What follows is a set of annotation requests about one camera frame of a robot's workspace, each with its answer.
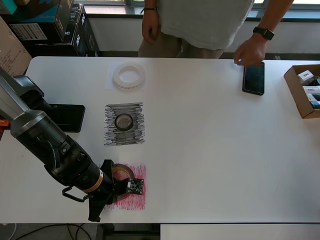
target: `clear tape roll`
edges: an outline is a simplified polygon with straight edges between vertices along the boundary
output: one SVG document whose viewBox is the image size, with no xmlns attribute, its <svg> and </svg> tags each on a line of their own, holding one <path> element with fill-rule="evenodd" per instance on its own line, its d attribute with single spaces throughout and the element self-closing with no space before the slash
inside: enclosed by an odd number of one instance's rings
<svg viewBox="0 0 320 240">
<path fill-rule="evenodd" d="M 125 71 L 135 71 L 139 75 L 138 79 L 132 82 L 123 81 L 120 78 L 120 74 L 122 74 Z M 116 69 L 113 72 L 114 83 L 118 87 L 123 89 L 134 89 L 140 86 L 145 80 L 146 80 L 145 69 L 136 62 L 124 62 L 120 64 L 118 67 L 116 67 Z"/>
</svg>

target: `window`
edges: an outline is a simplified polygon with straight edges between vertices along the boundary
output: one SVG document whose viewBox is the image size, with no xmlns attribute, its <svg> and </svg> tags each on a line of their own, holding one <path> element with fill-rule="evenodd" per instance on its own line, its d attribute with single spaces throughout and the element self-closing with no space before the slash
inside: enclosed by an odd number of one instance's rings
<svg viewBox="0 0 320 240">
<path fill-rule="evenodd" d="M 88 5 L 118 5 L 118 6 L 138 6 L 144 5 L 144 0 L 76 0 L 78 3 Z M 254 0 L 254 8 L 264 9 L 269 0 Z M 314 10 L 320 9 L 320 0 L 294 0 L 293 9 Z"/>
</svg>

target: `robotic arm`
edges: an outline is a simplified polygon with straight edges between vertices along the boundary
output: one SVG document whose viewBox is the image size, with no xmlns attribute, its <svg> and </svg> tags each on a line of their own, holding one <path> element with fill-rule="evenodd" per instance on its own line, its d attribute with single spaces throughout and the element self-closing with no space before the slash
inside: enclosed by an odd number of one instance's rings
<svg viewBox="0 0 320 240">
<path fill-rule="evenodd" d="M 42 93 L 28 77 L 23 77 L 27 78 L 24 82 L 28 82 L 29 87 Z M 43 162 L 44 168 L 56 181 L 67 186 L 62 190 L 63 196 L 77 202 L 89 200 L 89 221 L 99 222 L 104 206 L 114 203 L 117 197 L 142 194 L 143 179 L 115 179 L 112 160 L 104 160 L 99 168 L 86 151 L 66 135 L 44 111 L 30 109 L 17 94 L 19 90 L 14 90 L 21 85 L 21 82 L 0 67 L 0 115 L 10 121 L 11 135 Z M 87 195 L 77 198 L 68 194 L 72 187 Z"/>
</svg>

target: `cardboard box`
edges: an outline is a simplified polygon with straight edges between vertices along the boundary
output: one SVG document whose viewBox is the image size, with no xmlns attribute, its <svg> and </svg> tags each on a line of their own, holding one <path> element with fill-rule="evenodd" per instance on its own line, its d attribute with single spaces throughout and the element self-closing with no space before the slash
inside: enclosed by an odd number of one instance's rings
<svg viewBox="0 0 320 240">
<path fill-rule="evenodd" d="M 24 74 L 32 58 L 1 17 L 0 36 L 0 67 L 11 76 Z"/>
<path fill-rule="evenodd" d="M 77 23 L 70 22 L 62 43 L 25 45 L 32 57 L 69 56 L 88 57 L 89 50 Z"/>
<path fill-rule="evenodd" d="M 14 0 L 14 2 L 18 6 L 25 6 L 30 2 L 30 0 Z"/>
<path fill-rule="evenodd" d="M 61 43 L 74 0 L 30 0 L 3 20 L 23 44 Z"/>
<path fill-rule="evenodd" d="M 320 76 L 320 64 L 294 65 L 285 73 L 284 79 L 288 84 L 301 117 L 303 119 L 320 118 L 320 109 L 313 109 L 297 76 L 306 70 L 309 70 L 315 76 Z"/>
<path fill-rule="evenodd" d="M 13 14 L 16 9 L 14 0 L 0 0 L 0 14 Z"/>
<path fill-rule="evenodd" d="M 91 28 L 89 18 L 86 17 L 85 7 L 80 3 L 72 5 L 72 10 L 69 18 L 69 22 L 77 23 L 80 27 L 85 43 L 89 49 L 89 56 L 98 57 L 100 56 L 99 47 Z"/>
</svg>

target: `wall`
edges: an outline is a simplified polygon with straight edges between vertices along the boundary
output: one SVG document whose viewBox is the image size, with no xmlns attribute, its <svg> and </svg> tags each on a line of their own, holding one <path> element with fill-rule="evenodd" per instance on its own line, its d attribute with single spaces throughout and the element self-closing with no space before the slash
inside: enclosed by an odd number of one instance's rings
<svg viewBox="0 0 320 240">
<path fill-rule="evenodd" d="M 137 51 L 142 41 L 142 19 L 91 18 L 101 51 Z M 248 39 L 257 22 L 245 22 L 227 52 Z M 320 53 L 320 23 L 281 22 L 267 46 L 267 53 Z"/>
</svg>

